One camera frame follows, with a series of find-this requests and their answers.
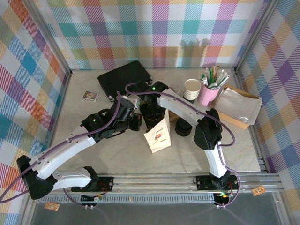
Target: stack of paper cups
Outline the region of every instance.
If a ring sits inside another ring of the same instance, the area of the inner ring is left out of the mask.
[[[194,103],[198,97],[201,88],[200,81],[196,79],[189,79],[184,84],[183,98],[190,103]]]

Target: marble surface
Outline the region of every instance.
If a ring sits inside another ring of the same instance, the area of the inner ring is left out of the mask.
[[[70,79],[64,105],[59,117],[53,144],[65,140],[81,121],[101,109],[110,108],[112,103],[100,87],[97,77],[106,71],[74,71]],[[173,88],[184,87],[189,78],[199,79],[203,69],[148,69],[155,81],[162,81]],[[231,78],[229,84],[234,86]],[[98,92],[96,102],[84,100],[86,90]],[[240,172],[260,171],[255,149],[248,129],[224,122],[234,133],[236,144],[223,148],[227,165]],[[194,130],[187,137],[175,132],[175,122],[171,122],[172,145],[156,153],[151,150],[144,138],[146,126],[143,123],[139,132],[131,130],[112,139],[104,139],[65,162],[59,169],[70,170],[92,166],[97,173],[180,173],[208,172],[209,163],[202,149],[193,141]],[[222,132],[222,143],[230,143],[231,136]]]

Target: colorful checkered pattern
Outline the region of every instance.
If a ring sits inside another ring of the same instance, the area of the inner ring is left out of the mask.
[[[255,31],[255,29],[258,25],[258,22],[261,19],[262,15],[263,15],[263,13],[264,13],[267,5],[268,5],[268,2],[269,2],[269,0],[264,0],[263,1],[263,4],[262,4],[261,8],[259,9],[258,14],[256,15],[256,18],[254,19],[253,24],[252,24],[251,28],[248,31],[248,34],[247,34],[247,36],[246,36],[246,38],[243,42],[243,45],[239,50],[238,56],[236,57],[235,62],[234,62],[234,66],[236,66],[239,63],[239,60],[242,57],[242,55],[243,55],[243,53],[244,53],[244,51],[245,51],[245,49],[246,49],[246,47],[249,43],[249,40],[250,40],[253,32]]]
[[[112,69],[133,60],[146,68],[232,67],[266,5],[263,0],[35,2],[73,69]]]
[[[271,170],[279,172],[300,223],[300,2],[282,0],[242,69],[262,97],[256,121]]]
[[[0,194],[21,155],[45,150],[67,77],[21,0],[0,1]],[[19,181],[6,195],[26,190]],[[22,198],[0,204],[0,225],[16,223]]]

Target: cardboard box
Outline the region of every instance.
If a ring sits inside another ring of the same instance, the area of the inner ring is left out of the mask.
[[[224,89],[226,89],[226,88],[230,88],[230,89],[236,91],[237,93],[239,93],[240,95],[242,95],[244,97],[259,99],[259,97],[251,95],[251,94],[249,94],[249,93],[247,93],[247,92],[245,92],[243,90],[237,89],[235,87],[232,87],[232,86],[229,86],[229,85],[225,85]],[[220,117],[221,120],[227,121],[227,122],[229,122],[229,123],[231,123],[233,125],[236,125],[236,126],[242,128],[242,129],[246,129],[246,128],[249,127],[249,124],[247,124],[247,123],[244,123],[244,122],[239,121],[239,120],[237,120],[235,118],[232,118],[232,117],[230,117],[230,116],[228,116],[228,115],[226,115],[226,114],[224,114],[222,112],[218,111],[218,113],[219,113],[219,117]]]

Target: pink cup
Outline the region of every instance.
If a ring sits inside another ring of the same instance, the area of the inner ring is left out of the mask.
[[[208,89],[203,83],[201,84],[198,101],[201,105],[208,106],[210,105],[219,93],[220,88],[218,89]]]

